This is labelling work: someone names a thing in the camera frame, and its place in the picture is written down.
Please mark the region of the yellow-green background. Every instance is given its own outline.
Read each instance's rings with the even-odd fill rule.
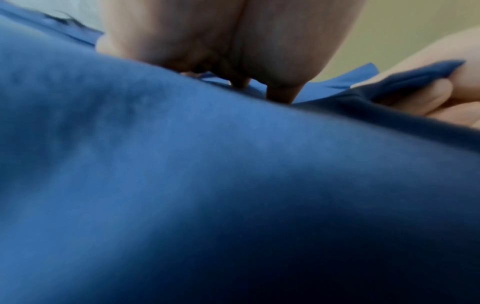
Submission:
[[[353,32],[316,80],[370,62],[386,70],[433,41],[476,25],[480,0],[369,0]]]

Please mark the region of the clothing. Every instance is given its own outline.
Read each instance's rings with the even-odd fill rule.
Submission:
[[[0,302],[476,303],[480,135],[0,28]]]

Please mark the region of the hand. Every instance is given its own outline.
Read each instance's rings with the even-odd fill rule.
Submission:
[[[366,0],[102,0],[101,53],[211,71],[290,103],[329,62]]]
[[[380,103],[405,113],[480,129],[480,27],[447,36],[355,87],[451,59],[463,59],[466,63],[448,79],[437,80],[413,94],[400,98],[392,96]]]

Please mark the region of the skin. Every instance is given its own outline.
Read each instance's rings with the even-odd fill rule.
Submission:
[[[211,71],[291,103],[327,65],[367,0],[102,0],[97,50],[178,72]]]
[[[466,63],[448,79],[437,80],[413,94],[392,96],[379,103],[408,114],[480,129],[480,27],[449,35],[354,87],[451,59],[463,59]]]

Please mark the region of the palm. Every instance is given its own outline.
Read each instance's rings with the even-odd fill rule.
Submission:
[[[340,46],[364,0],[103,0],[107,54],[250,78],[289,102]]]

